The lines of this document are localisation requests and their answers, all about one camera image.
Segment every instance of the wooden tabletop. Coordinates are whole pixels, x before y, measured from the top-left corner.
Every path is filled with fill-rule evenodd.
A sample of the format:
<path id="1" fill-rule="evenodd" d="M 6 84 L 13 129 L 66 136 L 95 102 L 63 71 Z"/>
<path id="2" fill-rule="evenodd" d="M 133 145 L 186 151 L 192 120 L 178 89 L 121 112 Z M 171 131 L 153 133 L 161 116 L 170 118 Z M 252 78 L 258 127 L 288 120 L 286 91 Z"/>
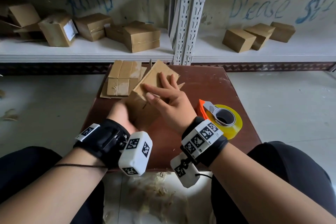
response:
<path id="1" fill-rule="evenodd" d="M 233 108 L 241 116 L 243 127 L 240 132 L 230 140 L 234 146 L 248 153 L 261 141 L 255 131 L 247 113 L 241 104 L 223 67 L 205 66 L 169 66 L 180 75 L 178 84 L 185 82 L 183 90 L 188 96 L 192 106 L 196 108 L 198 100 L 210 101 L 213 104 L 222 104 Z M 111 107 L 119 99 L 100 98 L 100 91 L 86 117 L 82 130 L 92 123 L 102 122 L 108 115 Z M 147 131 L 153 141 L 147 171 L 157 172 L 171 170 L 170 160 L 180 154 L 181 137 L 165 123 L 162 117 L 153 122 Z"/>

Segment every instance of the black cord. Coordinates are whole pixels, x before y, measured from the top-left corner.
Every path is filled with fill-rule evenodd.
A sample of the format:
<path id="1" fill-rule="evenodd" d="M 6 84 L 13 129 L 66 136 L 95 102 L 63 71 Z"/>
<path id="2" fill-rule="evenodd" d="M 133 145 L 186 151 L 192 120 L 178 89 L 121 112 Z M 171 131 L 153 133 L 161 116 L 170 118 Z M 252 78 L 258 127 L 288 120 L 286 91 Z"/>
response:
<path id="1" fill-rule="evenodd" d="M 195 176 L 206 176 L 206 177 L 208 177 L 208 178 L 212 179 L 212 177 L 211 177 L 211 176 L 204 175 L 204 174 L 195 174 Z"/>
<path id="2" fill-rule="evenodd" d="M 90 165 L 81 165 L 81 164 L 56 164 L 53 167 L 95 167 L 95 168 L 107 168 L 105 166 L 90 166 Z"/>

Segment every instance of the hand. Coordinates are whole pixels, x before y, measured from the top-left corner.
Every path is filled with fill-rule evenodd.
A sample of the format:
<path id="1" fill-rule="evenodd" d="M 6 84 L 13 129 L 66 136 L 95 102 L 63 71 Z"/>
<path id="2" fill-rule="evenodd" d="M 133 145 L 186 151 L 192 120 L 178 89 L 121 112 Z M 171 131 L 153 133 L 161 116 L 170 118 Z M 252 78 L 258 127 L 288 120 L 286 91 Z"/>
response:
<path id="1" fill-rule="evenodd" d="M 122 99 L 114 104 L 107 119 L 114 120 L 123 126 L 128 133 L 133 134 L 138 130 L 133 126 L 133 124 L 128 120 L 128 111 L 125 105 L 125 99 Z"/>
<path id="2" fill-rule="evenodd" d="M 177 78 L 174 75 L 170 77 L 170 83 L 163 73 L 160 73 L 160 79 L 164 89 L 143 84 L 148 91 L 146 98 L 150 104 L 160 111 L 167 124 L 182 135 L 197 116 L 196 112 L 187 95 L 183 91 L 180 91 L 177 86 Z M 169 99 L 169 103 L 165 103 L 161 98 L 152 93 Z"/>

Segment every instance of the yellow tape roll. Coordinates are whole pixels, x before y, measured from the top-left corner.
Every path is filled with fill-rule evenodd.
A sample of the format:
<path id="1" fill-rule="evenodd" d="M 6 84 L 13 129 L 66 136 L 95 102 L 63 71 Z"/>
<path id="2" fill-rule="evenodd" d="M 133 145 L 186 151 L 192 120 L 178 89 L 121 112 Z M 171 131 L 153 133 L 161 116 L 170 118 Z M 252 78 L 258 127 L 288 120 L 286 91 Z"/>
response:
<path id="1" fill-rule="evenodd" d="M 215 105 L 215 106 L 218 107 L 218 108 L 225 108 L 225 109 L 230 110 L 234 114 L 234 116 L 236 117 L 235 124 L 231 127 L 226 127 L 226 126 L 222 126 L 222 125 L 218 124 L 216 122 L 215 118 L 213 117 L 213 115 L 211 114 L 211 112 L 206 110 L 206 114 L 209 117 L 209 120 L 211 120 L 211 122 L 213 124 L 215 124 L 221 131 L 223 131 L 224 136 L 228 140 L 234 138 L 238 134 L 238 132 L 241 130 L 241 128 L 243 127 L 243 121 L 242 121 L 240 115 L 235 110 L 233 110 L 231 107 L 228 107 L 226 105 Z"/>

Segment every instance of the tiled floor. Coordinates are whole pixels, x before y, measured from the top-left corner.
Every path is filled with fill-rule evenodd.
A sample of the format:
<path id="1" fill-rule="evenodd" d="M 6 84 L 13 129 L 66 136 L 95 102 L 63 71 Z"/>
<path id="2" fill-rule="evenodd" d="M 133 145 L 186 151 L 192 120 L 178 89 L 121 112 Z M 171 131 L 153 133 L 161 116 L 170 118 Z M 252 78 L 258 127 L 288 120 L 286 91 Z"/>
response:
<path id="1" fill-rule="evenodd" d="M 0 116 L 11 108 L 19 115 L 16 122 L 0 121 L 0 157 L 29 145 L 67 153 L 102 78 L 0 78 L 0 89 L 7 94 L 0 101 Z M 336 77 L 326 72 L 263 72 L 229 73 L 229 78 L 261 140 L 284 141 L 303 150 L 336 185 Z M 164 181 L 155 174 L 135 181 L 114 173 L 107 174 L 104 183 L 107 223 L 160 223 L 165 218 L 178 223 L 185 213 L 190 223 L 208 223 L 210 180 L 206 177 L 190 189 L 183 188 L 174 174 Z M 174 207 L 167 211 L 169 202 Z"/>

